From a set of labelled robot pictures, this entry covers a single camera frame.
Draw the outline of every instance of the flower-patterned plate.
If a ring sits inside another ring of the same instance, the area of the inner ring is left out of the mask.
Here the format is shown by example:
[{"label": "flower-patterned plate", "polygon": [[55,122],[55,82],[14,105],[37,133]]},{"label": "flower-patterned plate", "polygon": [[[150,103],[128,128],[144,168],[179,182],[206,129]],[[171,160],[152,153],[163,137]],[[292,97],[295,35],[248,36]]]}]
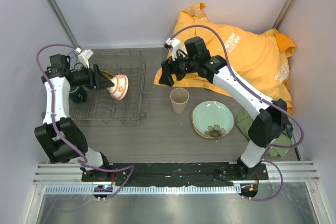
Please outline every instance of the flower-patterned plate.
[{"label": "flower-patterned plate", "polygon": [[216,101],[206,101],[197,105],[191,121],[195,131],[202,137],[220,138],[232,129],[234,119],[227,106]]}]

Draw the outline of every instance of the yellow towel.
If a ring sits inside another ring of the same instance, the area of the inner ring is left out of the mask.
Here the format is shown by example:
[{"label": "yellow towel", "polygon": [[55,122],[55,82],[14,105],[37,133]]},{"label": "yellow towel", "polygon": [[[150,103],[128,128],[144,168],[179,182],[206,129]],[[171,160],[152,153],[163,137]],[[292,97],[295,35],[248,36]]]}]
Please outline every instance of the yellow towel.
[{"label": "yellow towel", "polygon": [[[174,33],[182,28],[200,24],[217,31],[225,43],[230,64],[250,84],[260,92],[275,100],[282,98],[287,103],[288,112],[292,112],[291,96],[287,90],[289,78],[289,65],[287,58],[291,57],[296,49],[295,43],[276,29],[271,29],[258,35],[244,31],[238,27],[213,24],[208,21],[199,3],[180,12]],[[204,28],[190,28],[177,36],[182,44],[192,37],[199,36],[204,39],[211,56],[224,56],[223,49],[215,35]],[[154,84],[159,85],[162,70],[158,70]],[[174,87],[199,87],[213,90],[224,95],[229,94],[201,78],[197,73],[187,74],[182,81],[175,82]]]}]

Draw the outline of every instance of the dish rack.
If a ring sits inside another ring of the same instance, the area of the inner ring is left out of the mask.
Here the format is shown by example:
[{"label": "dish rack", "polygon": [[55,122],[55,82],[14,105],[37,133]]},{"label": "dish rack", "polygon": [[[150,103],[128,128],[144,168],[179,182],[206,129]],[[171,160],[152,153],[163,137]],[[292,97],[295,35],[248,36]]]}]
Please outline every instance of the dish rack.
[{"label": "dish rack", "polygon": [[145,61],[139,50],[95,50],[90,64],[98,64],[113,76],[125,74],[129,79],[126,96],[118,101],[106,89],[88,90],[86,102],[69,101],[69,111],[76,123],[139,123],[146,113],[142,111],[145,79]]}]

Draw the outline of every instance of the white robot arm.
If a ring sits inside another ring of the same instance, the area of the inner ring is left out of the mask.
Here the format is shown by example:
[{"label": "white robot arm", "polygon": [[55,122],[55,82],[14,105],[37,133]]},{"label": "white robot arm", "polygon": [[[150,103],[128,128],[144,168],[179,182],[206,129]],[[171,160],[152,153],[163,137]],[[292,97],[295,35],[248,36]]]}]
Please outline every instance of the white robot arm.
[{"label": "white robot arm", "polygon": [[[42,77],[42,82],[47,91],[46,115],[43,124],[35,128],[35,136],[51,163],[80,163],[87,161],[92,167],[110,169],[110,164],[106,157],[88,147],[85,136],[72,121],[69,114],[69,92],[71,86],[86,86],[88,89],[114,87],[114,83],[100,72],[96,64],[93,65],[93,68],[89,67],[88,59],[91,55],[91,50],[84,50],[79,54],[78,58],[84,68],[76,71],[70,70],[68,56],[53,55],[49,57],[51,66],[47,68],[45,74],[50,83]],[[58,132],[53,127],[53,120]],[[82,156],[62,138],[65,138],[66,141],[75,146],[82,153]],[[90,173],[92,179],[110,179],[109,173],[92,168],[87,168],[85,172]]]},{"label": "white robot arm", "polygon": [[[179,46],[178,50],[174,50],[171,44],[166,44],[165,47],[176,51],[178,54],[181,44],[176,41],[176,38],[174,40],[174,45]],[[210,56],[203,39],[199,37],[188,39],[185,42],[185,47],[187,51],[186,57],[180,54],[175,59],[170,57],[161,63],[162,75],[159,83],[172,86],[174,81],[171,74],[175,74],[177,80],[180,81],[187,73],[197,72],[200,77],[227,91],[239,102],[254,120],[248,132],[250,141],[238,159],[238,163],[244,165],[245,172],[250,173],[261,162],[267,147],[284,131],[288,119],[281,112],[262,102],[262,100],[256,99],[255,96],[236,81],[236,78],[239,78],[252,91],[259,94],[263,100],[274,103],[284,110],[287,110],[286,103],[281,99],[273,101],[272,98],[262,94],[234,69],[232,69],[232,74],[224,58]]]}]

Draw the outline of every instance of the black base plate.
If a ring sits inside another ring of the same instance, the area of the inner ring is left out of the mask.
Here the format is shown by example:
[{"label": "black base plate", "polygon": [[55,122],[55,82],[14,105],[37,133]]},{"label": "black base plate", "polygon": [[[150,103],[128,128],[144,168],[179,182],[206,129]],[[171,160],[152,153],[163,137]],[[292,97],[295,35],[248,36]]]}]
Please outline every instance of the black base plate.
[{"label": "black base plate", "polygon": [[[121,169],[134,165],[134,171],[126,186],[139,187],[181,187],[181,186],[232,186],[232,180],[256,180],[255,175],[243,178],[237,164],[229,163],[137,163],[113,164],[111,169]],[[130,170],[115,174],[116,185],[120,186]],[[265,164],[256,168],[259,180],[268,180]],[[83,174],[83,182],[95,182]]]}]

